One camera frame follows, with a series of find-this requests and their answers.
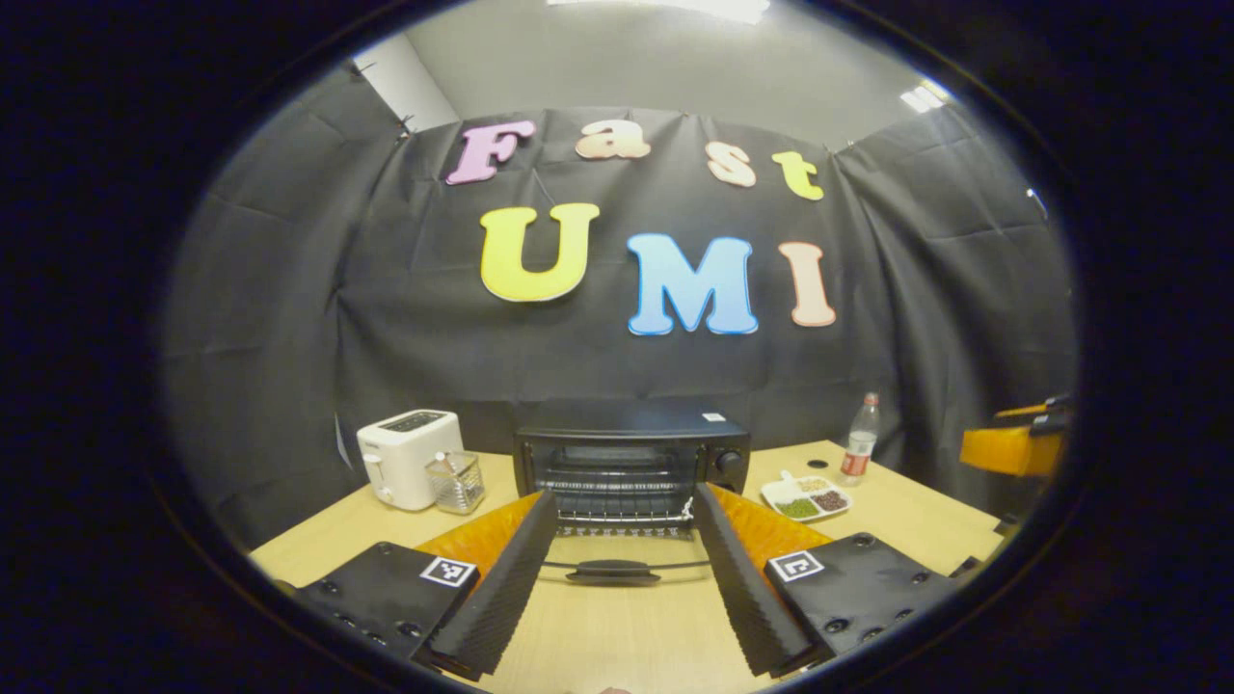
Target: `peach letter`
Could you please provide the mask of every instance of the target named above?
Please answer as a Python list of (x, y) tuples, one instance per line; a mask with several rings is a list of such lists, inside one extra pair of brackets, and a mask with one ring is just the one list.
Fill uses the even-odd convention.
[(835, 322), (835, 310), (827, 305), (823, 273), (818, 267), (822, 249), (813, 243), (790, 242), (780, 245), (780, 253), (789, 258), (792, 285), (797, 290), (797, 307), (792, 310), (792, 322), (806, 327), (821, 327)]
[(749, 165), (750, 156), (743, 152), (740, 147), (723, 142), (708, 142), (703, 151), (707, 152), (707, 158), (711, 159), (707, 162), (707, 168), (711, 169), (712, 175), (724, 183), (732, 183), (742, 188), (754, 185), (754, 169)]
[(586, 137), (574, 146), (574, 151), (584, 159), (638, 159), (652, 151), (652, 146), (643, 142), (643, 128), (634, 121), (596, 121), (582, 126), (582, 135)]

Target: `black handle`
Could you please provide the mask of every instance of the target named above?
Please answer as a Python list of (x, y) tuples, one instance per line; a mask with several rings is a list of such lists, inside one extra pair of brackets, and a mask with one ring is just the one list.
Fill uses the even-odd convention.
[(628, 559), (580, 562), (565, 578), (584, 585), (650, 585), (660, 580), (648, 564)]

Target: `bottle label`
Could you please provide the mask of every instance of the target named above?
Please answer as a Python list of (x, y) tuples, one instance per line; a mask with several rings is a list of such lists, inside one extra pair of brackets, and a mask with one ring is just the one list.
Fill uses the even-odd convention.
[(854, 456), (853, 453), (845, 453), (844, 464), (840, 466), (840, 472), (853, 477), (865, 474), (865, 463), (869, 461), (870, 456)]
[(849, 447), (844, 453), (844, 463), (840, 464), (840, 472), (850, 475), (865, 474), (865, 464), (870, 461), (870, 454), (874, 453), (874, 443), (877, 437), (861, 432), (849, 435)]

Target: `plastic bottle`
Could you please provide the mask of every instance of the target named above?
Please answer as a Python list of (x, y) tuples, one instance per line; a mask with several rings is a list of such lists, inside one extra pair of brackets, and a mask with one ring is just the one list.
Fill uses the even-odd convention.
[(874, 442), (879, 440), (879, 394), (866, 393), (861, 409), (853, 417), (849, 427), (848, 449), (840, 466), (840, 484), (856, 487), (865, 478), (865, 464), (874, 453)]

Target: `white toaster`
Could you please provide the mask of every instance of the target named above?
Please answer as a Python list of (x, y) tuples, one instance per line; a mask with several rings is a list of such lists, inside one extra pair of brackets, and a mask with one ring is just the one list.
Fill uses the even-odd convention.
[(412, 410), (370, 424), (355, 433), (373, 491), (391, 506), (418, 511), (433, 505), (424, 467), (439, 451), (462, 451), (459, 417), (439, 410)]

